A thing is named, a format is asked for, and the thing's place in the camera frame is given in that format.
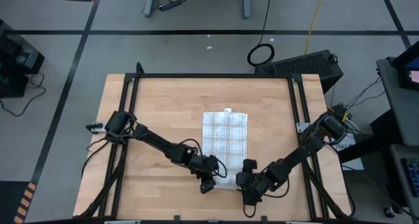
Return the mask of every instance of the coiled black cable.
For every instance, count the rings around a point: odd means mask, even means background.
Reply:
[[[264,23],[263,23],[263,30],[262,30],[261,40],[259,41],[259,43],[253,49],[250,50],[249,54],[247,54],[247,62],[250,65],[252,65],[253,67],[257,67],[257,66],[264,65],[264,64],[269,64],[274,59],[274,57],[275,57],[275,49],[274,49],[274,47],[271,44],[268,44],[268,43],[261,44],[262,43],[262,39],[263,39],[264,29],[265,29],[265,26],[266,26],[266,20],[268,19],[269,6],[270,6],[270,0],[268,0],[268,7],[266,8],[266,15],[264,17]],[[253,63],[251,61],[251,55],[257,49],[259,49],[261,47],[268,47],[270,49],[270,56],[269,56],[269,58],[267,60],[265,60],[265,61],[263,61],[261,63],[255,64],[255,63]]]

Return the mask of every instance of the yellow cable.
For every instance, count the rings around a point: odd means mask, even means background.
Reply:
[[[342,122],[345,122],[347,117],[348,117],[348,112],[346,112],[345,115],[343,115]]]
[[[314,20],[316,19],[317,13],[319,12],[321,3],[323,2],[323,0],[319,0],[319,3],[317,4],[317,8],[316,11],[314,12],[314,16],[312,19],[312,22],[310,24],[310,29],[308,30],[308,37],[307,37],[307,43],[306,43],[306,51],[304,52],[304,55],[307,55],[308,52],[308,47],[310,46],[310,38],[312,36],[312,29],[313,29],[313,24],[314,24]]]

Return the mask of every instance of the floor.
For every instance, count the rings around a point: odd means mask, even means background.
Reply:
[[[131,72],[138,61],[147,73],[253,73],[246,56],[259,41],[266,1],[251,0],[251,18],[243,20],[242,0],[189,0],[166,12],[156,10],[151,18],[140,13],[145,0],[0,0],[0,19],[46,57],[41,69],[46,94],[19,118],[0,111],[0,180],[38,183],[26,221],[72,216],[91,138],[84,126],[96,118],[107,74]],[[263,42],[274,45],[275,60],[304,53],[317,2],[272,0]],[[323,1],[309,52],[329,49],[339,58],[344,76],[333,104],[348,103],[371,84],[378,59],[397,56],[419,41],[418,8],[417,0]],[[255,62],[266,55],[257,52]],[[367,95],[382,91],[377,84]],[[36,93],[29,89],[24,98],[4,103],[21,111]],[[331,90],[325,97],[331,104]],[[360,129],[370,132],[369,123],[389,108],[381,96],[351,113]],[[365,172],[385,184],[374,155],[363,161]],[[345,178],[356,218],[411,223],[405,215],[387,219],[382,209],[390,203],[359,174],[345,172]]]

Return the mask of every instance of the white cable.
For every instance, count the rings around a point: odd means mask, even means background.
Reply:
[[[355,131],[355,130],[351,127],[351,125],[349,125],[347,122],[344,122],[344,124],[346,124],[346,126],[348,126],[349,128],[351,128],[351,131],[352,131],[353,133],[358,134],[358,132],[357,132],[357,131]]]
[[[360,132],[361,130],[359,129],[359,127],[354,123],[354,122],[352,122],[350,119],[346,119],[348,122],[350,122],[355,128],[356,128],[356,130],[358,130],[358,132]]]

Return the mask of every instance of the checkered towel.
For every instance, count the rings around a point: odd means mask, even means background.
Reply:
[[[227,177],[215,176],[218,189],[237,189],[236,174],[242,171],[243,160],[247,151],[247,114],[224,112],[203,114],[202,152],[215,155],[227,167]],[[219,164],[219,173],[225,170]]]

